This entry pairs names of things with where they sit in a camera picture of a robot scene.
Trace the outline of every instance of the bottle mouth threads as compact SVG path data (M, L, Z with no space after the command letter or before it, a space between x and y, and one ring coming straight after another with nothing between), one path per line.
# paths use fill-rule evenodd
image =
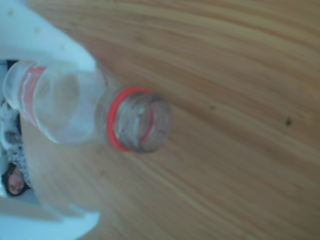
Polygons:
M119 92L106 116L110 143L124 152L151 153L167 140L172 114L165 99L142 87Z

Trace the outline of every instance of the patterned fabric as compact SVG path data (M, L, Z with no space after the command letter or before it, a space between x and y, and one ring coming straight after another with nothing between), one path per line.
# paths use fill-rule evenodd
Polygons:
M3 100L0 105L0 142L4 148L2 155L7 155L8 161L15 164L22 172L25 183L32 187L25 152L23 149L22 136L18 129L18 114L9 104Z

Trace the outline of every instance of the wooden table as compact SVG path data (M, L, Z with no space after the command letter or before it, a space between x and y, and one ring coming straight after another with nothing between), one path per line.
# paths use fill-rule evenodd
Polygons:
M174 112L150 155L23 124L40 200L101 210L84 240L320 239L320 1L28 4Z

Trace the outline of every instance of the red label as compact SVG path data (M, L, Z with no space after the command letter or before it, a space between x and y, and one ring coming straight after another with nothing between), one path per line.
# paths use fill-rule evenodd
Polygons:
M24 73L19 87L18 98L21 104L21 114L35 127L38 127L38 125L33 111L34 91L39 78L46 69L45 66L32 65Z

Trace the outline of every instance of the clear plastic bottle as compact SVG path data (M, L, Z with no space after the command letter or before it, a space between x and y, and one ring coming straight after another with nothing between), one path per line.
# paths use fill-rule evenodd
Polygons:
M68 64L19 61L3 91L12 108L57 144L107 141L121 151L148 153L171 129L171 111L160 95L124 86L101 64L87 73Z

